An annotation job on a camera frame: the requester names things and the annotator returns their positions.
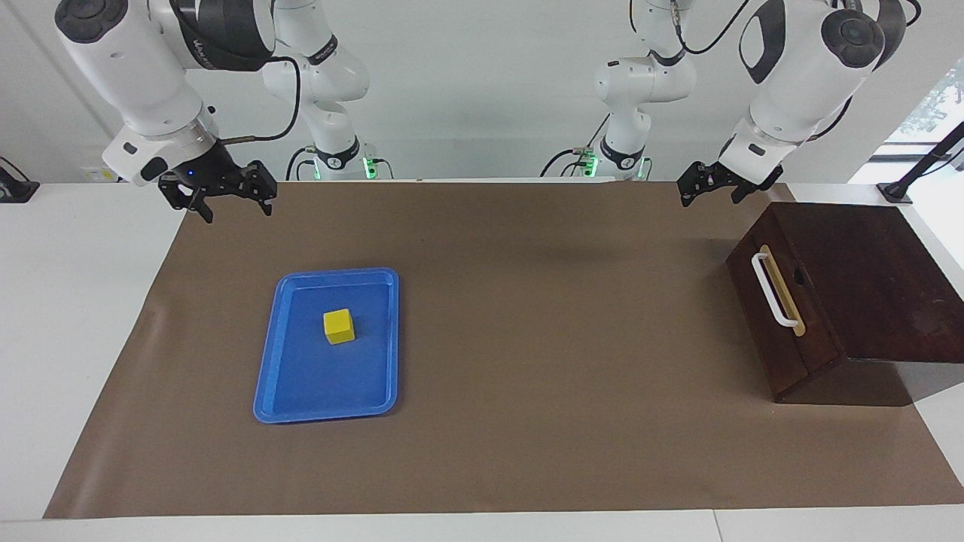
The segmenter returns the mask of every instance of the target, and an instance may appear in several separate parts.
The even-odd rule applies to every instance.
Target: drawer handle
[[[778,289],[777,293],[770,287],[770,280],[767,279],[766,275],[767,269],[763,267],[764,262],[766,262],[766,267],[769,268],[770,275],[773,277],[773,286]],[[769,247],[763,245],[760,248],[760,252],[750,260],[750,263],[753,265],[753,270],[757,273],[757,280],[760,281],[760,289],[763,291],[766,303],[773,312],[773,318],[781,326],[793,329],[793,333],[798,337],[803,337],[807,328],[804,326],[802,318],[800,318],[796,304],[793,303],[793,298],[790,296],[790,290],[787,288],[787,284],[780,274],[780,269],[777,267],[776,260],[770,253]],[[780,299],[783,300],[784,306],[787,307],[789,316],[784,315],[784,310],[780,307],[780,301],[777,300],[778,294]]]

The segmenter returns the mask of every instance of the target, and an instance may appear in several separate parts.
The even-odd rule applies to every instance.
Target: tree
[[[945,105],[949,101],[954,105],[964,102],[964,59],[961,59],[957,66],[951,68],[951,71],[937,83],[934,90],[917,106],[904,124],[900,125],[897,132],[907,136],[932,132],[941,121],[947,119],[950,107]]]

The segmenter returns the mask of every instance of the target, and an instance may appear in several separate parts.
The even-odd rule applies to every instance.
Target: white handle
[[[757,272],[757,280],[760,281],[763,296],[766,297],[766,303],[770,305],[770,310],[773,311],[773,317],[777,323],[785,328],[795,328],[800,325],[800,322],[798,320],[790,320],[784,316],[780,302],[777,301],[777,295],[773,293],[773,288],[770,287],[770,281],[766,277],[766,271],[763,269],[763,261],[768,257],[770,257],[770,255],[767,253],[759,253],[753,256],[750,262],[753,264],[753,270]]]

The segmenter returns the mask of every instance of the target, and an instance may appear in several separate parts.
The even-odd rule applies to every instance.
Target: green indicator light
[[[646,173],[643,174],[643,168],[646,168]],[[639,173],[636,176],[642,180],[649,180],[650,173],[653,172],[653,160],[649,158],[643,158],[643,163],[639,166]]]
[[[600,167],[600,159],[590,154],[589,165],[586,166],[586,176],[596,176],[596,171]]]
[[[378,167],[375,166],[375,162],[371,158],[364,159],[364,167],[368,178],[378,177]]]

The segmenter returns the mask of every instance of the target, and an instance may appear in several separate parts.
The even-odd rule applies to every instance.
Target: brown paper mat
[[[913,407],[770,401],[724,268],[768,197],[285,184],[271,219],[219,199],[213,227],[185,220],[45,517],[963,502]],[[397,406],[258,423],[276,282],[368,266],[402,278]]]

